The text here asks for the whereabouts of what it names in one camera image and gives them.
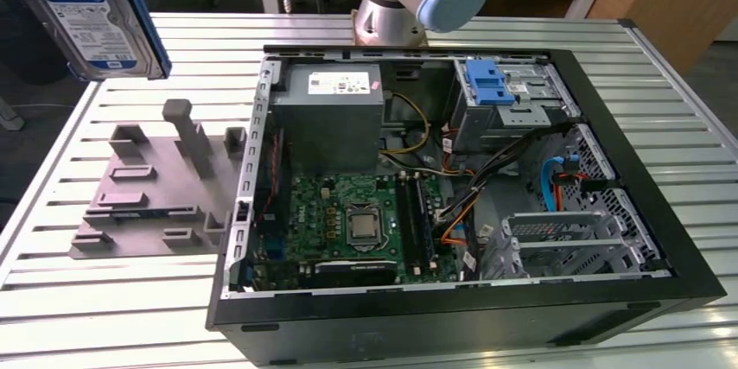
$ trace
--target green circuit board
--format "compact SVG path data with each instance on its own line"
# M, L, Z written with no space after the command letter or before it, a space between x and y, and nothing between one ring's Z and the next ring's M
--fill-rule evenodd
M420 180L429 211L440 207L435 176ZM351 245L348 216L352 209L379 212L381 239L371 247ZM420 275L407 272L403 263L403 232L396 215L395 177L391 175L294 176L289 206L286 261L383 259L397 263L397 283L455 281L451 252L436 257L436 269Z

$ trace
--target metal table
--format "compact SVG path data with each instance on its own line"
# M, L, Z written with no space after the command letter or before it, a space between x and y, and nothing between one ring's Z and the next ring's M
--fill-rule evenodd
M112 155L105 140L114 123L173 136L161 104L185 98L206 131L248 127L261 46L349 44L351 19L153 17L174 62L170 79L89 85L0 237L0 359L9 366L244 367L236 349L202 328L213 255L74 261L65 253ZM351 367L738 366L738 146L639 31L613 21L477 19L431 35L429 43L576 53L728 295L595 346Z

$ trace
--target ram slot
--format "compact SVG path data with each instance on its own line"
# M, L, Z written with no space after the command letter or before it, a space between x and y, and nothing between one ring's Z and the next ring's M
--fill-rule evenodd
M428 268L432 258L432 239L429 217L420 189L413 177L397 177L395 197L400 237L403 241L403 259L407 271L417 275Z
M420 186L420 179L411 178L412 214L415 215L415 241L420 250L420 265L425 270L433 258L432 223L425 205L425 195Z

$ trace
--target power supply label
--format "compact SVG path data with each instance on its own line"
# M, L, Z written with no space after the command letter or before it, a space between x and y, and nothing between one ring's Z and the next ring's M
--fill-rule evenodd
M128 69L136 56L121 29L110 22L106 0L46 0L84 60L100 69Z
M312 73L308 94L369 94L369 73Z

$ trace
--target hard drive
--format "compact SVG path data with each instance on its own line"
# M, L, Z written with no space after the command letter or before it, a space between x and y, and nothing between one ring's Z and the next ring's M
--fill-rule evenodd
M165 78L172 63L142 0L25 0L84 80Z

